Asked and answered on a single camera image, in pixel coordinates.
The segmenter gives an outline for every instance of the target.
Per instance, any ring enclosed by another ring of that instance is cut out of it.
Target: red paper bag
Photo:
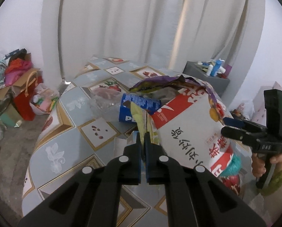
[[[28,86],[30,83],[30,78],[33,75],[36,75],[36,80],[32,82],[30,86]],[[39,82],[42,82],[42,77],[38,77],[38,73],[36,71],[31,72],[26,82],[26,90],[21,92],[18,96],[14,98],[14,104],[19,114],[24,120],[32,121],[35,118],[35,114],[30,106],[30,99],[32,98],[34,89],[36,88]]]

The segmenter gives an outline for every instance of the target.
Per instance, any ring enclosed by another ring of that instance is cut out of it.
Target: curtain
[[[245,0],[64,0],[61,55],[70,81],[93,54],[182,72],[226,59]]]

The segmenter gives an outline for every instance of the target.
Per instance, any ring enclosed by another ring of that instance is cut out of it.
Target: concrete floor
[[[36,140],[48,115],[38,116],[20,127],[8,128],[0,140],[0,211],[12,226],[22,218],[24,178]]]

